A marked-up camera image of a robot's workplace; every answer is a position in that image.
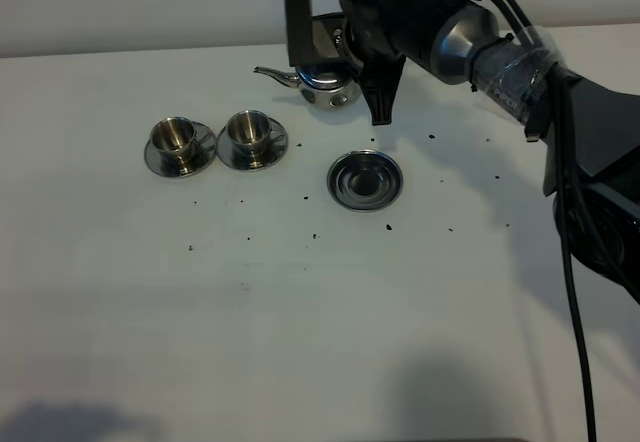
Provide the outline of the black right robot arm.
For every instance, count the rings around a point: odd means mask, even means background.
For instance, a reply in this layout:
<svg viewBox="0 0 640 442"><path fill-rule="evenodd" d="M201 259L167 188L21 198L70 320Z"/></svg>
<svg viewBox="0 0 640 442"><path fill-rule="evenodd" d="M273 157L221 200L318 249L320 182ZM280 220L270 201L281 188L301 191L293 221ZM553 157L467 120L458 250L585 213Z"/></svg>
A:
<svg viewBox="0 0 640 442"><path fill-rule="evenodd" d="M565 250L639 293L639 99L569 69L516 0L341 0L376 125L406 61L468 84L547 147L543 191Z"/></svg>

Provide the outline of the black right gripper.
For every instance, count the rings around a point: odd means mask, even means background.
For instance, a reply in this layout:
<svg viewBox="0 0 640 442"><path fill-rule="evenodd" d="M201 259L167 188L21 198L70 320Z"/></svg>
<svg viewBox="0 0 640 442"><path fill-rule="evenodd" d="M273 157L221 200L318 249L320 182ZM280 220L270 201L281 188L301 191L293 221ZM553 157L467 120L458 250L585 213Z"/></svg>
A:
<svg viewBox="0 0 640 442"><path fill-rule="evenodd" d="M437 78L457 78L459 68L442 43L455 25L459 0L340 0L347 30L344 54L373 126L392 123L406 58Z"/></svg>

